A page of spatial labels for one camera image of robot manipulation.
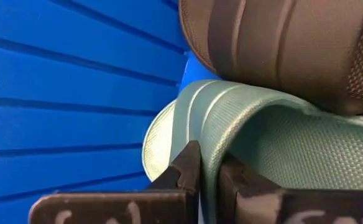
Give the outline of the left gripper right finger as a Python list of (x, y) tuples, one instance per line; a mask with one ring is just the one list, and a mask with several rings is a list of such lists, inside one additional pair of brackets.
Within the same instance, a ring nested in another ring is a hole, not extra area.
[(219, 171), (227, 224), (363, 224), (363, 191), (283, 189), (228, 154)]

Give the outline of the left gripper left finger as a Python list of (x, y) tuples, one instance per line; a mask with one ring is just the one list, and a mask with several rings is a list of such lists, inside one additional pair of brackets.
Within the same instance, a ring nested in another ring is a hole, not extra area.
[(65, 192), (41, 197), (30, 224), (197, 224), (200, 145), (190, 141), (146, 189), (126, 192)]

